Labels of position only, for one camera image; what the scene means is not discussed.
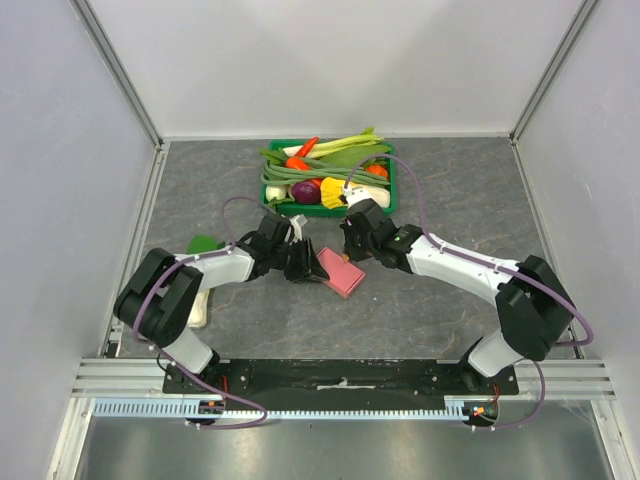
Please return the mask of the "pink express box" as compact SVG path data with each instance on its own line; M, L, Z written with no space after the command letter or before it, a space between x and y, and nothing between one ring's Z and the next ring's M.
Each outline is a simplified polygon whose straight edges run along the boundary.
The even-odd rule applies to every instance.
M318 253L318 260L329 275L329 279L323 283L344 299L356 290L366 276L363 270L330 248L323 248Z

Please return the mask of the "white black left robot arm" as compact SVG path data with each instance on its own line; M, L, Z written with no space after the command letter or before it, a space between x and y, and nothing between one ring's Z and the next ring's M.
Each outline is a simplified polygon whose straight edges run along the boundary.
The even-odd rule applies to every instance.
M303 216L266 214L259 227L218 250L174 255L150 250L116 298L113 314L144 339L186 368L185 382L208 393L219 382L219 355L187 326L199 293L256 280L272 270L287 281L324 282L311 239L302 235Z

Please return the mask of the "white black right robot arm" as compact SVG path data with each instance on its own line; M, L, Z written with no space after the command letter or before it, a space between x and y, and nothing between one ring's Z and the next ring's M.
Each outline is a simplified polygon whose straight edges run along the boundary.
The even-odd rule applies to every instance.
M496 308L499 329L473 344L458 368L465 391L483 392L520 360L544 360L573 320L567 309L572 301L544 259L492 258L429 237L416 225L398 227L371 198L347 204L341 229L349 259L374 258L386 268L451 284Z

